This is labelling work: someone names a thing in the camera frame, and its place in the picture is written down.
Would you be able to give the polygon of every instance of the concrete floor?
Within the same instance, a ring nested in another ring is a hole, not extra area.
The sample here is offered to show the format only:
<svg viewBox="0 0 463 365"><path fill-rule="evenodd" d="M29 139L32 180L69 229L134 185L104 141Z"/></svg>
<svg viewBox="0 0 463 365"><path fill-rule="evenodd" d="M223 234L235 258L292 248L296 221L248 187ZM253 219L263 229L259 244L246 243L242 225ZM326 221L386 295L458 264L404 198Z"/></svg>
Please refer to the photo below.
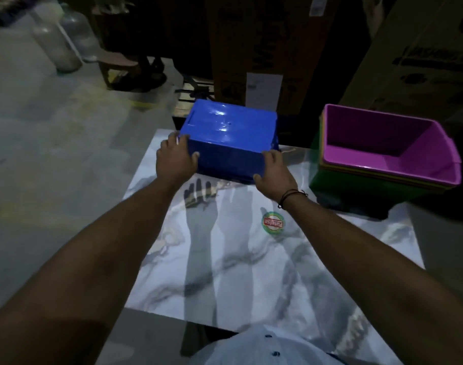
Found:
<svg viewBox="0 0 463 365"><path fill-rule="evenodd" d="M107 91L98 67L56 74L26 34L0 33L0 306L61 245L121 200L156 128L173 128L182 78ZM411 215L426 267L463 295L463 223ZM124 309L100 364L185 363L185 322Z"/></svg>

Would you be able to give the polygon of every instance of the table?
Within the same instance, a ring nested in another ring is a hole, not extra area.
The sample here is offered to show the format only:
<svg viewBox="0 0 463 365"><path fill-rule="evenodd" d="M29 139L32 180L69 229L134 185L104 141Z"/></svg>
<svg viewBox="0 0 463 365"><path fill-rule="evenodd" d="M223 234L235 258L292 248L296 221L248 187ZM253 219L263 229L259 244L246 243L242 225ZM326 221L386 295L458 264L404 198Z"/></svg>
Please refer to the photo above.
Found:
<svg viewBox="0 0 463 365"><path fill-rule="evenodd" d="M124 199L155 179L156 151L170 132L156 132ZM310 150L281 149L299 188L315 200ZM424 267L405 204L385 221L341 216ZM253 185L199 174L172 200L125 307L237 332L267 323L326 351L400 363L287 212Z"/></svg>

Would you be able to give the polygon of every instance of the green and red sticker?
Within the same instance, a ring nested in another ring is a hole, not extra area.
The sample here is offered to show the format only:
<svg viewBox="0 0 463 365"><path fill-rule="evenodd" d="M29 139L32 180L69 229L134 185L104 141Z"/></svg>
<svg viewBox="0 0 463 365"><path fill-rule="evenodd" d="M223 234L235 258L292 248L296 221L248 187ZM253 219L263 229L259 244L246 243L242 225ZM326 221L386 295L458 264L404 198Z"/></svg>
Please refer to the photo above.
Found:
<svg viewBox="0 0 463 365"><path fill-rule="evenodd" d="M281 214L270 212L263 216L262 227L269 234L279 234L284 230L286 222Z"/></svg>

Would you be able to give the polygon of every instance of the overturned blue container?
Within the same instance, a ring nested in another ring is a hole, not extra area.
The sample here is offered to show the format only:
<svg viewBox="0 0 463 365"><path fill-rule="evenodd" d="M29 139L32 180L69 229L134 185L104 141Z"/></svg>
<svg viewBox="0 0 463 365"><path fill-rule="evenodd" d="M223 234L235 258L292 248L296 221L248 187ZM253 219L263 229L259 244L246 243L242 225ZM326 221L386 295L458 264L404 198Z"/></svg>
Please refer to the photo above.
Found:
<svg viewBox="0 0 463 365"><path fill-rule="evenodd" d="M189 153L199 152L198 173L252 183L264 175L262 151L278 149L277 113L196 100L181 128Z"/></svg>

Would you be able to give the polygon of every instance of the shirt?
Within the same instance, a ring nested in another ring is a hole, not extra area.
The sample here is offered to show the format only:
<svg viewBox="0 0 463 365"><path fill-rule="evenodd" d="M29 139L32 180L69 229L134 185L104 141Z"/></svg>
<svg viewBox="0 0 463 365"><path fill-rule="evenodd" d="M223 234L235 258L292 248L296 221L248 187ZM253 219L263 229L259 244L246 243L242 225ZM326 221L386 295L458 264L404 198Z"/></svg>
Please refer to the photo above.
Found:
<svg viewBox="0 0 463 365"><path fill-rule="evenodd" d="M305 339L284 330L255 325L229 339L213 342L189 365L344 365Z"/></svg>

